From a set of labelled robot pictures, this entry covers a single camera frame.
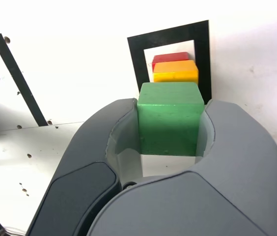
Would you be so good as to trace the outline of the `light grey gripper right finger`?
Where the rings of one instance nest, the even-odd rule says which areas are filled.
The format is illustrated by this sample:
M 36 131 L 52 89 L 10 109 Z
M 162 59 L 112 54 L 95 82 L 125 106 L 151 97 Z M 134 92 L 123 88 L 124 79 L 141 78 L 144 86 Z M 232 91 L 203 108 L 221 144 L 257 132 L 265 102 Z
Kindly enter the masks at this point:
M 277 236 L 277 145 L 238 105 L 213 100 L 200 125 L 203 158 L 142 182 L 97 215 L 91 236 Z

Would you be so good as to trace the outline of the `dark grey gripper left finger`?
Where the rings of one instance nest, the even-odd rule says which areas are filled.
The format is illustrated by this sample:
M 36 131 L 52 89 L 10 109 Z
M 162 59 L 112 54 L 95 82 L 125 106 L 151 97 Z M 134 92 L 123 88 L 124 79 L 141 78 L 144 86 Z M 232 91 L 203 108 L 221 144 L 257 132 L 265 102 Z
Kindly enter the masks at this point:
M 116 100 L 91 116 L 65 150 L 29 236 L 85 236 L 99 211 L 142 174 L 137 100 Z

